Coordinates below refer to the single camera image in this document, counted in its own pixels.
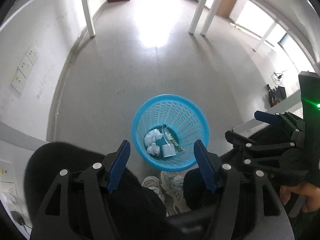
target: perforated basket wall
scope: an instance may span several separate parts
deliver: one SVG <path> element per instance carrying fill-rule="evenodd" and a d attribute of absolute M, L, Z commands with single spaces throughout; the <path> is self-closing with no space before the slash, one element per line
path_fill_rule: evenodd
<path fill-rule="evenodd" d="M 166 124 L 178 136 L 185 153 L 155 159 L 144 146 L 147 132 Z M 183 171 L 196 163 L 193 144 L 201 139 L 207 147 L 209 142 L 207 119 L 199 107 L 190 100 L 177 95 L 160 95 L 146 101 L 132 121 L 132 139 L 139 154 L 153 167 L 163 171 Z"/>

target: gray floor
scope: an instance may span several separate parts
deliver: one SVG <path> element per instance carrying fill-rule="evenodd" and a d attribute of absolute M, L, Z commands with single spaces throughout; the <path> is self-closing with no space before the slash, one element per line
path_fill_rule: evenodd
<path fill-rule="evenodd" d="M 103 154 L 131 139 L 141 104 L 159 94 L 195 102 L 210 126 L 208 149 L 219 155 L 231 145 L 225 131 L 265 110 L 265 85 L 277 56 L 267 46 L 254 54 L 254 38 L 215 17 L 206 37 L 188 28 L 194 0 L 131 0 L 108 4 L 94 22 L 71 66 L 61 95 L 55 139 Z M 158 175 L 137 153 L 127 167 L 140 180 Z"/>

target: shoe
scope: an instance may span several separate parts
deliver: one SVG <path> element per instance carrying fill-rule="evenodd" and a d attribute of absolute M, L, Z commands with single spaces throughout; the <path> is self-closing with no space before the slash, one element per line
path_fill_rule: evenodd
<path fill-rule="evenodd" d="M 164 203 L 165 194 L 160 186 L 160 181 L 157 177 L 154 177 L 154 176 L 146 177 L 143 180 L 141 185 L 143 187 L 147 187 L 147 188 L 153 190 L 158 195 L 158 197 L 161 199 L 161 201 Z"/>
<path fill-rule="evenodd" d="M 176 214 L 190 211 L 183 196 L 183 177 L 179 172 L 161 171 L 160 184 L 164 192 L 173 198 L 173 210 Z"/>

